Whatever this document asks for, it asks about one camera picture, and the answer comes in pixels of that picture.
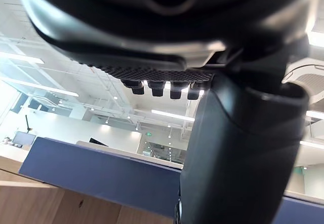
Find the exposed ceiling pipe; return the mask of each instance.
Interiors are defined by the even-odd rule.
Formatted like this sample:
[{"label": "exposed ceiling pipe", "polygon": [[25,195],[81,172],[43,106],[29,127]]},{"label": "exposed ceiling pipe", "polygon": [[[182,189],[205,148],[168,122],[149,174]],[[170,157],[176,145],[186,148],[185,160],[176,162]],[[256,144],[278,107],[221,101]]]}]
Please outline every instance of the exposed ceiling pipe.
[{"label": "exposed ceiling pipe", "polygon": [[112,101],[115,103],[115,105],[116,105],[120,110],[122,110],[122,112],[125,112],[124,108],[121,107],[121,106],[119,105],[119,103],[117,102],[117,100],[114,100],[113,95],[110,93],[109,89],[106,87],[105,83],[102,81],[102,79],[100,78],[100,76],[98,75],[98,73],[97,73],[94,69],[92,69],[92,68],[90,68],[90,70],[91,70],[93,73],[95,73],[95,74],[97,75],[97,78],[99,79],[100,84],[101,84],[102,87],[105,89],[105,91],[107,92],[107,94],[108,94],[108,96],[110,97],[110,99],[112,99]]},{"label": "exposed ceiling pipe", "polygon": [[[35,69],[35,70],[42,69],[42,70],[49,70],[49,71],[54,71],[54,72],[58,72],[58,73],[71,74],[73,76],[78,76],[78,77],[81,77],[81,78],[84,78],[84,77],[89,77],[89,78],[94,78],[94,79],[97,78],[97,76],[92,76],[92,75],[89,75],[87,73],[68,72],[66,70],[63,71],[63,70],[52,69],[52,68],[45,68],[45,67],[42,67],[42,68],[34,68],[34,67],[27,66],[27,65],[14,64],[14,63],[8,63],[8,62],[0,62],[0,63],[6,64],[6,65],[10,65],[10,66],[14,66],[14,67],[21,67],[21,68],[28,68],[28,69]],[[110,83],[118,84],[119,81],[110,81]]]},{"label": "exposed ceiling pipe", "polygon": [[[134,119],[134,121],[138,121],[140,123],[147,123],[147,124],[153,124],[153,125],[158,125],[158,126],[162,126],[162,127],[168,127],[167,122],[164,121],[160,121],[160,120],[156,120],[156,119],[152,119],[152,118],[148,118],[145,116],[140,116],[140,115],[136,115],[136,114],[126,114],[124,112],[121,111],[117,111],[117,110],[113,110],[113,109],[107,109],[107,108],[103,108],[101,106],[96,106],[93,104],[89,104],[89,103],[73,103],[73,102],[69,102],[68,104],[78,104],[78,105],[83,105],[85,107],[88,108],[94,108],[95,110],[100,111],[101,113],[107,113],[107,114],[111,114],[113,117],[115,118],[121,118],[121,119],[127,119],[127,116],[130,116],[131,118]],[[176,129],[181,129],[182,126],[178,125],[178,124],[170,124],[173,128]]]}]

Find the computer screen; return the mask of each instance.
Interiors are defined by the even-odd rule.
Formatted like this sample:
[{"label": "computer screen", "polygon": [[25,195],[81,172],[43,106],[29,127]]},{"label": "computer screen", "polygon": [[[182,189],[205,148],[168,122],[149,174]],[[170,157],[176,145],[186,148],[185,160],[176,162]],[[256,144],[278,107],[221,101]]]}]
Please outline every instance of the computer screen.
[{"label": "computer screen", "polygon": [[24,132],[17,131],[14,139],[12,140],[13,144],[21,144],[21,145],[32,145],[36,135],[27,134]]},{"label": "computer screen", "polygon": [[101,143],[100,141],[98,141],[98,140],[96,140],[94,138],[90,138],[89,142],[93,143],[93,144],[99,144],[99,145],[107,146],[106,144],[103,144],[103,143]]}]

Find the fluorescent light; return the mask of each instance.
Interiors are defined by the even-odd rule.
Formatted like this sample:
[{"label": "fluorescent light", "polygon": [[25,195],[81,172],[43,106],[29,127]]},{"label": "fluorescent light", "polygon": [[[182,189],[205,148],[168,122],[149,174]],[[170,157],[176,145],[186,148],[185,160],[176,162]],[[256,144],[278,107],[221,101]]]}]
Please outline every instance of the fluorescent light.
[{"label": "fluorescent light", "polygon": [[25,56],[25,55],[19,55],[19,54],[13,54],[13,53],[0,52],[0,58],[17,59],[17,60],[26,61],[26,62],[29,62],[29,63],[44,64],[44,62],[39,58],[33,58],[33,57],[29,57],[29,56]]},{"label": "fluorescent light", "polygon": [[159,115],[166,116],[166,117],[171,117],[171,118],[175,118],[175,119],[182,119],[182,120],[194,122],[194,118],[181,116],[181,115],[177,115],[177,114],[170,114],[170,113],[166,113],[165,111],[151,110],[151,112],[153,114],[159,114]]},{"label": "fluorescent light", "polygon": [[307,141],[300,141],[300,144],[324,150],[324,144],[316,144]]},{"label": "fluorescent light", "polygon": [[34,88],[38,88],[38,89],[42,89],[42,90],[54,91],[54,92],[65,94],[65,95],[79,96],[75,92],[64,91],[64,90],[60,90],[60,89],[56,89],[56,88],[52,88],[52,87],[48,87],[48,86],[42,86],[42,85],[38,85],[38,84],[33,84],[33,83],[25,82],[25,81],[19,81],[19,80],[11,79],[8,77],[0,77],[0,80],[16,83],[16,84],[23,85],[23,86],[30,86],[30,87],[34,87]]},{"label": "fluorescent light", "polygon": [[320,111],[307,111],[306,116],[316,119],[324,119],[324,113],[321,113]]}]

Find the white wall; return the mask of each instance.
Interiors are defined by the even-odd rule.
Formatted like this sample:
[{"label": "white wall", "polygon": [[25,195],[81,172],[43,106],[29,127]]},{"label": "white wall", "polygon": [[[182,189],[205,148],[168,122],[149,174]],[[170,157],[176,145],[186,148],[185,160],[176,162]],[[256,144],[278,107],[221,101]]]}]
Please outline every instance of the white wall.
[{"label": "white wall", "polygon": [[286,190],[295,193],[304,194],[305,193],[305,180],[303,173],[293,171],[290,176],[290,180],[287,184]]},{"label": "white wall", "polygon": [[7,134],[13,135],[17,129],[26,132],[25,114],[28,115],[29,126],[33,129],[30,133],[40,137],[52,138],[73,144],[78,140],[89,142],[92,137],[111,148],[133,153],[137,152],[141,139],[141,133],[138,132],[33,109],[22,110],[16,117],[13,117],[10,120],[11,129],[8,126],[6,128]]},{"label": "white wall", "polygon": [[305,194],[324,199],[324,164],[308,166],[304,175]]}]

